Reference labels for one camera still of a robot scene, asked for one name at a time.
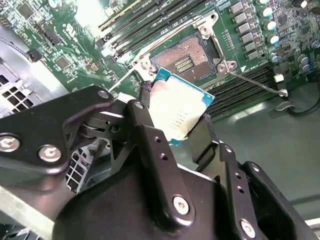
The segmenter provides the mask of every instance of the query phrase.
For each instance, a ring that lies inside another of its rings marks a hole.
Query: cable
[[[237,77],[237,78],[239,78],[239,79],[245,80],[245,81],[247,81],[247,82],[249,82],[249,83],[252,83],[252,84],[254,84],[254,85],[257,85],[257,86],[263,88],[264,90],[266,90],[266,91],[268,91],[268,92],[270,92],[270,93],[279,94],[279,95],[281,95],[281,96],[288,97],[288,93],[287,93],[286,91],[283,91],[283,90],[274,90],[274,89],[272,89],[272,88],[270,88],[270,87],[267,87],[266,85],[264,85],[264,84],[262,84],[262,83],[260,83],[260,82],[254,81],[254,80],[252,80],[252,79],[250,79],[250,78],[247,78],[247,77],[245,77],[245,76],[241,76],[241,75],[236,74],[236,73],[234,73],[234,72],[229,72],[229,74],[232,75],[232,76],[235,76],[235,77]]]
[[[13,48],[14,50],[16,50],[18,53],[20,53],[21,55],[23,55],[26,59],[28,59],[29,61],[31,61],[31,57],[26,54],[23,50],[21,50],[19,47],[15,46],[13,43],[5,40],[4,38],[0,37],[0,42],[3,42],[4,44],[7,44],[9,47]]]
[[[315,112],[316,110],[318,110],[320,108],[320,82],[317,83],[317,87],[319,90],[319,98],[318,98],[317,102],[312,107],[310,107],[309,109],[304,110],[304,111],[296,111],[295,110],[295,109],[297,109],[296,107],[289,107],[287,109],[287,112],[291,116],[294,116],[294,117],[304,117],[304,116],[310,115],[313,112]]]

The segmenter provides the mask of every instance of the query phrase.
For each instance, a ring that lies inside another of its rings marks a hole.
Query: gray floor
[[[291,99],[303,109],[317,101],[315,85],[305,85]],[[240,163],[259,164],[304,219],[320,217],[320,110],[294,118],[271,111],[276,97],[214,124],[219,139],[230,145]],[[195,169],[188,143],[173,147],[177,161]]]

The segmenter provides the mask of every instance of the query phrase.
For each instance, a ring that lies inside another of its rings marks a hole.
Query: screw
[[[134,102],[134,105],[135,105],[137,108],[139,108],[139,109],[143,109],[143,108],[144,108],[144,106],[143,106],[140,102],[138,102],[138,101],[135,101],[135,102]]]
[[[232,149],[228,145],[224,145],[225,150],[227,150],[229,153],[232,153]]]
[[[189,212],[187,201],[180,196],[175,196],[173,198],[173,206],[181,215],[186,215]]]
[[[20,141],[13,136],[0,136],[0,152],[11,153],[17,150]]]
[[[38,155],[43,161],[53,163],[61,158],[61,151],[53,145],[45,145],[39,150]]]
[[[242,219],[240,221],[240,224],[241,224],[243,231],[245,232],[245,234],[248,235],[249,238],[254,239],[256,237],[256,232],[255,232],[254,228],[247,220]]]
[[[256,172],[259,172],[259,168],[255,164],[252,164],[252,167]]]
[[[100,90],[100,91],[98,91],[98,94],[99,94],[100,97],[102,97],[104,99],[108,99],[109,98],[108,94],[105,91]]]

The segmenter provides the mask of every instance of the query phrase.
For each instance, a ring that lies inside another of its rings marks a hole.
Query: integrated circuit
[[[25,19],[30,18],[35,13],[26,2],[22,4],[17,10],[22,16],[24,16]]]
[[[217,73],[213,63],[216,55],[212,43],[204,41],[196,32],[150,60],[158,69],[165,68],[193,83]]]
[[[278,20],[278,24],[281,26],[281,25],[284,25],[284,24],[287,23],[288,17],[287,17],[286,14],[282,14],[282,15],[277,17],[277,20]]]
[[[61,69],[65,69],[66,67],[68,67],[70,65],[70,63],[68,62],[68,60],[62,56],[60,57],[58,60],[55,61],[55,63],[61,68]]]

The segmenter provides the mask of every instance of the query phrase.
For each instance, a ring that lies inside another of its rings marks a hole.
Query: motherboard
[[[274,96],[229,72],[275,89],[306,82],[320,65],[317,4],[0,0],[0,23],[70,92],[97,85],[136,97],[165,68],[215,95],[208,112],[216,118]]]

